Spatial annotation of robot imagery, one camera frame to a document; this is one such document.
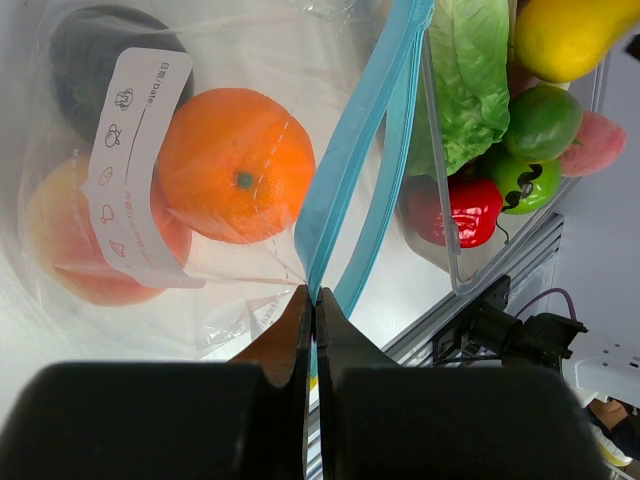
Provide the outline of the red toy bell pepper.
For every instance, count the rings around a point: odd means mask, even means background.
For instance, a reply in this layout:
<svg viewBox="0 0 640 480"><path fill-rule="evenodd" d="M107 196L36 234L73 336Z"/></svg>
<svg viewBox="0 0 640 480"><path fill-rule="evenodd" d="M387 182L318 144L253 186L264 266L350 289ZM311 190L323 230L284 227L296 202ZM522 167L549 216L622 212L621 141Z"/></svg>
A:
<svg viewBox="0 0 640 480"><path fill-rule="evenodd" d="M448 180L452 219L458 228L460 247L474 248L494 234L503 197L496 184L483 178ZM407 200L409 228L423 240L445 245L445 230L437 185L426 177L410 191Z"/></svg>

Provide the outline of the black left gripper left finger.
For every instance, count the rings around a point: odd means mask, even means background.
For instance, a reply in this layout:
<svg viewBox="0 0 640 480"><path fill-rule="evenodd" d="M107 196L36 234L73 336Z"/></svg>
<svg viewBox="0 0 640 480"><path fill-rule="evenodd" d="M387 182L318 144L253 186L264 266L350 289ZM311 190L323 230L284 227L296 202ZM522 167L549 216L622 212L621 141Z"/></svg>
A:
<svg viewBox="0 0 640 480"><path fill-rule="evenodd" d="M5 479L301 479L312 302L225 363L58 363L1 433Z"/></svg>

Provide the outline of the clear plastic food bin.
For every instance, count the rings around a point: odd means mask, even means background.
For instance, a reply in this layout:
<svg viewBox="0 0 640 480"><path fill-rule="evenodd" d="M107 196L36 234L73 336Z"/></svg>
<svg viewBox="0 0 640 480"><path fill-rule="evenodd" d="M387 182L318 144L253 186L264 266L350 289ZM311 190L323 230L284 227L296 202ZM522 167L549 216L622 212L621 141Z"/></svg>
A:
<svg viewBox="0 0 640 480"><path fill-rule="evenodd" d="M589 111L586 103L570 91L570 85L578 79L567 83L551 83L534 76L516 60L514 53L515 24L520 11L529 1L507 2L510 8L507 60L509 103L521 92L544 84L559 87L569 92L580 102L583 114ZM506 151L502 147L501 140L490 147L485 154L470 161L455 174L448 175L446 173L428 29L425 34L425 44L417 77L415 107L412 115L413 129L409 141L406 166L402 176L399 216L410 248L421 257L447 271L451 277L455 292L461 295L469 295L474 293L480 284L497 270L508 252L539 225L542 217L549 210L568 178L562 176L562 182L557 194L546 206L524 215L510 215L501 210L496 221L495 232L486 243L474 248L463 249L460 247L458 228L452 219L448 180L459 177L483 178L477 174L480 161L497 150ZM408 226L408 196L413 187L420 182L421 177L426 177L437 185L444 221L446 240L444 246L434 245L423 240Z"/></svg>

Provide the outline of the clear zip top bag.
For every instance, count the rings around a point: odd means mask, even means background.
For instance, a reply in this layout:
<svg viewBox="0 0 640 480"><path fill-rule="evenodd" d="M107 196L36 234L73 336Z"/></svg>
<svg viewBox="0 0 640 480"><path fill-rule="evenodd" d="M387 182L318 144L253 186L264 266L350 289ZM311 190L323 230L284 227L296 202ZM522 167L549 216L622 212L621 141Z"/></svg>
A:
<svg viewBox="0 0 640 480"><path fill-rule="evenodd" d="M132 47L115 65L95 140L58 106L51 37L69 13L98 5L143 11L183 52ZM281 314L294 290L332 287L351 309L390 223L408 156L430 1L5 1L1 5L1 374L76 359L226 359ZM192 230L184 267L150 214L157 157L177 111L216 88L255 90L303 126L316 171L296 222L251 244ZM81 300L39 265L26 207L62 162L89 155L82 185L105 260L144 286L139 304ZM133 268L108 250L127 222L100 207L131 193L149 256Z"/></svg>

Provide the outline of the green white toy cabbage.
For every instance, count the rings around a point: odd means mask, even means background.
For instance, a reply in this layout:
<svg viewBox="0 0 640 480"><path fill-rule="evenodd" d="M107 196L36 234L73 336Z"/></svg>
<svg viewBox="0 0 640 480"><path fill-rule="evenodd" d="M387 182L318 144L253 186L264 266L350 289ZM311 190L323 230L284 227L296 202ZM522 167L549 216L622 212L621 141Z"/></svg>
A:
<svg viewBox="0 0 640 480"><path fill-rule="evenodd" d="M446 173L502 140L510 123L507 1L437 1L428 29Z"/></svg>

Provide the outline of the orange pink toy peach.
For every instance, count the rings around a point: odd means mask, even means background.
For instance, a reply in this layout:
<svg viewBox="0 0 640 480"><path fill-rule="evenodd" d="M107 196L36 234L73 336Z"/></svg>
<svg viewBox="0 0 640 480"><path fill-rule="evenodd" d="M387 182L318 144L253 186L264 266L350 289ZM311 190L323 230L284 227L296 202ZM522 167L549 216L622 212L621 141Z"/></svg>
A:
<svg viewBox="0 0 640 480"><path fill-rule="evenodd" d="M91 223L89 202L81 190L88 179L89 155L71 157L57 166L37 187L26 207L26 230L39 265L62 287L81 300L104 307L121 307L146 302L166 290L144 286L134 278L113 268L105 260ZM169 211L156 175L151 180L150 214L164 244L174 259L184 267L192 247L192 230ZM123 198L124 214L116 213L115 200L100 207L100 226L113 227L116 220L127 222L131 242L119 232L109 232L108 250L133 268L136 249L146 252L150 229L140 229L136 221L131 193Z"/></svg>

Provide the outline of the green orange toy mango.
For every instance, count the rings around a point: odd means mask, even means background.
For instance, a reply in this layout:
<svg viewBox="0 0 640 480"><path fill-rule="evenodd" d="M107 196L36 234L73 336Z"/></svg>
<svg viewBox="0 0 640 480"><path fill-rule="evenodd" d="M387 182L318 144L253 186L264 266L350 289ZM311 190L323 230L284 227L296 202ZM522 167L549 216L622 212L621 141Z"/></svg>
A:
<svg viewBox="0 0 640 480"><path fill-rule="evenodd" d="M583 121L583 108L573 95L544 84L515 96L509 114L502 147L527 163L557 159L576 139Z"/></svg>

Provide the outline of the dark purple toy plum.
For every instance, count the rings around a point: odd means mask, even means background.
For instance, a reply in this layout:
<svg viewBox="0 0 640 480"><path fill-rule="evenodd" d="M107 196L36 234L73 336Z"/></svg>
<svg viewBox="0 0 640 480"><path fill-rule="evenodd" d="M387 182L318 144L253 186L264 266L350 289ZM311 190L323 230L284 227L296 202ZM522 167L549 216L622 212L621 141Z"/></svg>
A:
<svg viewBox="0 0 640 480"><path fill-rule="evenodd" d="M119 55L128 48L183 52L155 17L126 6L98 5L69 13L50 41L53 85L62 116L92 143Z"/></svg>

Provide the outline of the orange toy tangerine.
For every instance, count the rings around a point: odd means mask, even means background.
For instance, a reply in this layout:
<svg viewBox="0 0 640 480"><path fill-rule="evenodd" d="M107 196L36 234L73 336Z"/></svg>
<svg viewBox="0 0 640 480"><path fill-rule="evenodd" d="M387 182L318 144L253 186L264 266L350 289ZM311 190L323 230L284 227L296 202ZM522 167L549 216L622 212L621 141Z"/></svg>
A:
<svg viewBox="0 0 640 480"><path fill-rule="evenodd" d="M255 90L216 88L174 115L157 157L174 216L216 241L267 240L297 220L316 171L309 135Z"/></svg>

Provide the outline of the yellow toy pear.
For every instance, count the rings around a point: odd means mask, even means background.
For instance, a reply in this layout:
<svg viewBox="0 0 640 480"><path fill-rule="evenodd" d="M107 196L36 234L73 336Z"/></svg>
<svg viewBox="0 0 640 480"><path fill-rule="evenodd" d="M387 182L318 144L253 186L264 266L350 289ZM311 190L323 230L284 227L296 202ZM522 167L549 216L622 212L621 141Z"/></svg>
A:
<svg viewBox="0 0 640 480"><path fill-rule="evenodd" d="M542 80L572 82L594 70L638 22L636 0L529 1L515 24L515 58Z"/></svg>

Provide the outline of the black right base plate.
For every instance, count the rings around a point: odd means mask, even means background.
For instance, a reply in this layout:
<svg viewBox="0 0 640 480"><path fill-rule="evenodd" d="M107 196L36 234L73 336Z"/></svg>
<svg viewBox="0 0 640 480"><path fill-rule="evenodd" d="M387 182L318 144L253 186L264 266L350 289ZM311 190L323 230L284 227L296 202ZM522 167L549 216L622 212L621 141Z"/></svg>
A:
<svg viewBox="0 0 640 480"><path fill-rule="evenodd" d="M432 337L432 364L452 363L467 351L476 356L480 348L499 354L519 320L505 312L511 277L502 275L458 312Z"/></svg>

